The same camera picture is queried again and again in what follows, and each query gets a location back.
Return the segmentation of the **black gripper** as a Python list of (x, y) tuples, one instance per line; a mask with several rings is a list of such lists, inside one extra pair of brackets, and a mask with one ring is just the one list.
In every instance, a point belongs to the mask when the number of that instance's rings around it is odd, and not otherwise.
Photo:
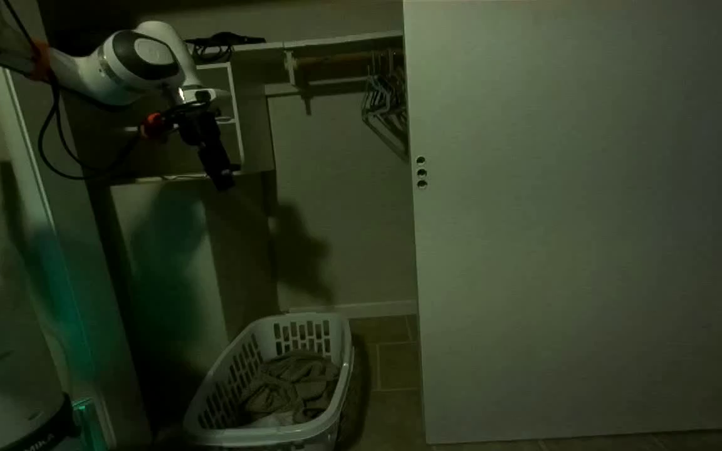
[(232, 158), (222, 143), (219, 108), (209, 89), (197, 89), (184, 104), (174, 104), (160, 113), (148, 113), (140, 122), (144, 138), (169, 138), (174, 129), (182, 132), (187, 144), (198, 149), (205, 173), (228, 173)]

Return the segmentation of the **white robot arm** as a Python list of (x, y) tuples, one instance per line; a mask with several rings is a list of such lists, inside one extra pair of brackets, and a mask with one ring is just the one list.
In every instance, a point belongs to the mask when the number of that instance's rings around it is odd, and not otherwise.
[(91, 53), (71, 55), (34, 37), (12, 0), (0, 0), (0, 68), (111, 108), (158, 92), (169, 108), (148, 116), (144, 132), (155, 136), (177, 127), (198, 149), (212, 178), (232, 176), (215, 122), (219, 89), (198, 78), (184, 37), (164, 20), (115, 30)]

